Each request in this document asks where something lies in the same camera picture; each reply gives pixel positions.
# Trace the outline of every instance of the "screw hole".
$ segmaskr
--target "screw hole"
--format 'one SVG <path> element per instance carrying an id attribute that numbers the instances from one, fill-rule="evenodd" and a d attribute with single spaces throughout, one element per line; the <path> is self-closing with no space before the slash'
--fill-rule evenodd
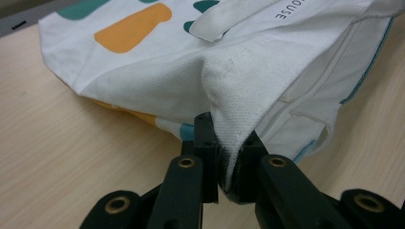
<path id="1" fill-rule="evenodd" d="M 195 164 L 194 160 L 191 158 L 183 158 L 179 161 L 179 166 L 182 168 L 190 168 Z"/>
<path id="2" fill-rule="evenodd" d="M 280 167 L 280 168 L 285 167 L 287 165 L 286 161 L 279 157 L 270 159 L 269 163 L 274 167 Z"/>
<path id="3" fill-rule="evenodd" d="M 385 211 L 384 205 L 381 201 L 369 195 L 357 194 L 354 197 L 354 202 L 369 212 L 382 213 Z"/>
<path id="4" fill-rule="evenodd" d="M 104 210 L 108 214 L 118 214 L 125 211 L 129 207 L 130 202 L 131 201 L 126 196 L 112 198 L 107 202 Z"/>

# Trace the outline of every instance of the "table surface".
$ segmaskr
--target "table surface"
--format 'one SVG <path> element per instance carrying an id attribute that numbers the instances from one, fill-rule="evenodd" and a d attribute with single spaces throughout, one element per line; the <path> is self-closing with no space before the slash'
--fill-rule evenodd
<path id="1" fill-rule="evenodd" d="M 405 15 L 373 70 L 343 106 L 335 136 L 300 168 L 322 192 L 405 198 Z M 37 26 L 0 39 L 0 228 L 78 228 L 115 190 L 162 182 L 181 142 L 127 113 L 75 95 L 44 65 Z M 259 228 L 254 206 L 220 196 L 203 228 Z"/>

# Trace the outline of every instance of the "black plastic part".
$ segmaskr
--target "black plastic part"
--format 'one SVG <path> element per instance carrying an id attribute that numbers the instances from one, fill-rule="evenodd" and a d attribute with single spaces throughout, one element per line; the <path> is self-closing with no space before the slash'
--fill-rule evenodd
<path id="1" fill-rule="evenodd" d="M 354 228 L 404 228 L 405 216 L 385 198 L 361 189 L 345 191 L 340 199 L 342 215 Z"/>
<path id="2" fill-rule="evenodd" d="M 167 170 L 147 228 L 201 228 L 203 163 L 196 156 L 177 156 Z"/>
<path id="3" fill-rule="evenodd" d="M 80 229 L 132 229 L 139 213 L 140 198 L 128 191 L 116 191 L 98 201 Z"/>
<path id="4" fill-rule="evenodd" d="M 276 209 L 268 198 L 266 191 L 261 189 L 255 204 L 255 215 L 262 229 L 284 229 Z"/>
<path id="5" fill-rule="evenodd" d="M 261 186 L 257 169 L 263 156 L 268 155 L 265 145 L 256 132 L 247 138 L 239 152 L 239 157 L 233 173 L 233 186 L 228 196 L 238 203 L 256 201 Z"/>
<path id="6" fill-rule="evenodd" d="M 258 173 L 286 228 L 351 228 L 290 159 L 264 156 Z"/>
<path id="7" fill-rule="evenodd" d="M 155 206 L 160 187 L 161 184 L 140 197 L 140 210 L 138 211 L 139 214 L 137 216 L 134 216 L 137 218 L 135 228 L 146 228 L 149 218 L 152 214 L 153 207 Z"/>
<path id="8" fill-rule="evenodd" d="M 196 116 L 194 126 L 194 155 L 203 161 L 202 202 L 217 203 L 219 156 L 211 114 L 204 113 Z"/>

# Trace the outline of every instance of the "white tote bag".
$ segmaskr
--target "white tote bag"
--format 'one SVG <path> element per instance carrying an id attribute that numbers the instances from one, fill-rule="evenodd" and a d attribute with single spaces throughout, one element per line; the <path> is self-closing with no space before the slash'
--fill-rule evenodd
<path id="1" fill-rule="evenodd" d="M 229 192 L 253 130 L 271 154 L 295 160 L 328 143 L 404 5 L 87 0 L 39 29 L 46 65 L 81 96 L 183 140 L 193 138 L 193 118 L 211 112 Z"/>

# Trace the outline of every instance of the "orange printed shape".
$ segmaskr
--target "orange printed shape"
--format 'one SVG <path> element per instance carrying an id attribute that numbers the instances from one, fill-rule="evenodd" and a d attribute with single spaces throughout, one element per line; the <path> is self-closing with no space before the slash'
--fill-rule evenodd
<path id="1" fill-rule="evenodd" d="M 172 11 L 162 3 L 138 11 L 95 34 L 95 40 L 111 52 L 124 53 L 137 46 Z"/>
<path id="2" fill-rule="evenodd" d="M 135 115 L 137 116 L 139 119 L 141 119 L 142 121 L 145 121 L 149 124 L 151 124 L 152 126 L 156 127 L 156 116 L 152 115 L 152 114 L 145 114 L 145 113 L 140 113 L 140 112 L 134 112 L 125 108 L 120 108 L 117 106 L 113 106 L 111 104 L 105 103 L 105 102 L 101 102 L 95 99 L 90 98 L 90 100 L 92 100 L 93 102 L 95 102 L 96 104 L 108 108 L 108 109 L 112 109 L 112 110 L 116 110 L 116 111 L 120 111 L 120 112 L 127 112 L 131 115 Z"/>

